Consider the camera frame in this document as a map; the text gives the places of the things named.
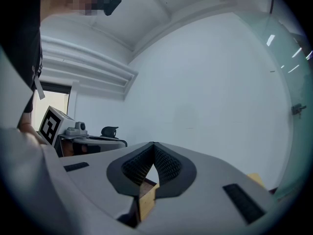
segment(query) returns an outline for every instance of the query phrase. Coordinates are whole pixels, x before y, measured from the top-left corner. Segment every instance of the window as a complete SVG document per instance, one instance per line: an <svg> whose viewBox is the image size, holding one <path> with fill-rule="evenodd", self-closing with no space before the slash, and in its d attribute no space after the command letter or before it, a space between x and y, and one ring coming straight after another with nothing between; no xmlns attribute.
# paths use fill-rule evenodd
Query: window
<svg viewBox="0 0 313 235"><path fill-rule="evenodd" d="M35 131L39 131L40 124L49 106L52 106L67 114L70 86L41 82L45 92L45 98L40 100L37 90L34 94L33 111L31 113L31 125Z"/></svg>

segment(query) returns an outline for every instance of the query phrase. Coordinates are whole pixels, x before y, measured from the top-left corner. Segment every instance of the person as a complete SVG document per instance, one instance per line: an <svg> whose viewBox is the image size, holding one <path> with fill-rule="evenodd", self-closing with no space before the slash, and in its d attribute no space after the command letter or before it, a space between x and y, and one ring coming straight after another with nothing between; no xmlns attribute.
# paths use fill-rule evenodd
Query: person
<svg viewBox="0 0 313 235"><path fill-rule="evenodd" d="M4 0L1 30L1 45L8 59L24 82L34 92L34 80L39 77L43 67L40 25L54 14L79 11L88 15L104 0ZM44 140L31 126L33 96L28 102L18 128L21 132L32 134L40 144Z"/></svg>

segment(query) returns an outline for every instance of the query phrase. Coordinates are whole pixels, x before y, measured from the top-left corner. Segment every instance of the black mesh fabric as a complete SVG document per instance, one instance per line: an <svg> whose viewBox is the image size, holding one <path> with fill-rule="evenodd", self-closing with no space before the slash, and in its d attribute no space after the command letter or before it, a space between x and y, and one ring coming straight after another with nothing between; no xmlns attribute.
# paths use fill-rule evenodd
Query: black mesh fabric
<svg viewBox="0 0 313 235"><path fill-rule="evenodd" d="M122 171L126 177L140 186L152 164L156 167L160 185L176 178L181 170L179 160L153 145L126 161L122 165Z"/></svg>
<svg viewBox="0 0 313 235"><path fill-rule="evenodd" d="M150 146L131 160L126 161L122 165L122 171L126 177L140 186L151 169L153 162L153 146Z"/></svg>
<svg viewBox="0 0 313 235"><path fill-rule="evenodd" d="M181 171L181 163L171 155L154 146L155 167L158 173L160 185L176 178Z"/></svg>

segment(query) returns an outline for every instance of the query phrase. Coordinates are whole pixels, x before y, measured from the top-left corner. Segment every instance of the white ceiling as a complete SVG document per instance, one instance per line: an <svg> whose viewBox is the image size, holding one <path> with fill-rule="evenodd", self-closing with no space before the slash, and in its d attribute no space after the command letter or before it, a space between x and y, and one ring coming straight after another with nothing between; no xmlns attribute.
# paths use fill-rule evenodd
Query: white ceiling
<svg viewBox="0 0 313 235"><path fill-rule="evenodd" d="M122 0L122 3L109 17L101 11L97 16L81 16L73 13L58 17L111 35L128 49L134 51L138 49L139 41L153 29L169 24L177 13L181 13L184 8L201 1L209 2L209 0Z"/></svg>
<svg viewBox="0 0 313 235"><path fill-rule="evenodd" d="M238 9L269 11L270 0L122 0L111 16L61 16L97 30L132 53L132 59L173 30L195 20Z"/></svg>

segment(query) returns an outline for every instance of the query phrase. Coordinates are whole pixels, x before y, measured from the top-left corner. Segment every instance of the black slot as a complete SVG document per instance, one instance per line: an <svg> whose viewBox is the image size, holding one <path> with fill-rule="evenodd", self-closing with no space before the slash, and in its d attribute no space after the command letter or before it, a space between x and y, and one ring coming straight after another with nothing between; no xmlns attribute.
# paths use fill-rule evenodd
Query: black slot
<svg viewBox="0 0 313 235"><path fill-rule="evenodd" d="M223 186L223 189L234 203L237 210L244 217L247 224L251 224L265 214L265 212L243 189L241 189L239 185L231 184Z"/></svg>
<svg viewBox="0 0 313 235"><path fill-rule="evenodd" d="M78 169L81 169L81 168L84 168L84 167L87 167L87 166L89 166L88 163L81 162L81 163L78 163L78 164L66 165L66 166L64 166L64 169L65 169L65 171L69 172L69 171L78 170Z"/></svg>

